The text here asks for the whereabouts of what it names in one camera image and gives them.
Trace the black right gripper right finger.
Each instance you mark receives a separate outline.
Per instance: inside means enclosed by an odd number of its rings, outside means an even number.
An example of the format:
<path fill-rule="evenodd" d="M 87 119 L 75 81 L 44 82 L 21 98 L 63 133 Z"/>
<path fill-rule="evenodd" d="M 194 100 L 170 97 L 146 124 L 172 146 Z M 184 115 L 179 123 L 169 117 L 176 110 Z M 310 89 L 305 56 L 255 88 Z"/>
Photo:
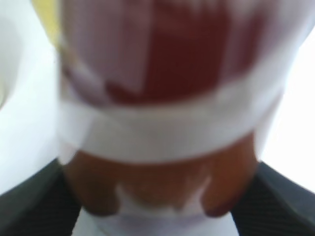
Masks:
<path fill-rule="evenodd" d="M 231 214 L 241 236 L 315 234 L 314 193 L 265 163 Z"/>

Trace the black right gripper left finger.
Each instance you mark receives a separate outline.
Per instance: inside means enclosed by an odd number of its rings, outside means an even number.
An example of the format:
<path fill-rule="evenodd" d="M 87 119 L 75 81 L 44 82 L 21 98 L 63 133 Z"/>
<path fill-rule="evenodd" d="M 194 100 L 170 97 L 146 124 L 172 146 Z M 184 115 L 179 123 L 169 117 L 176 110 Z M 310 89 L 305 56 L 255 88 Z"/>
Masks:
<path fill-rule="evenodd" d="M 70 236 L 81 205 L 53 160 L 0 196 L 2 236 Z"/>

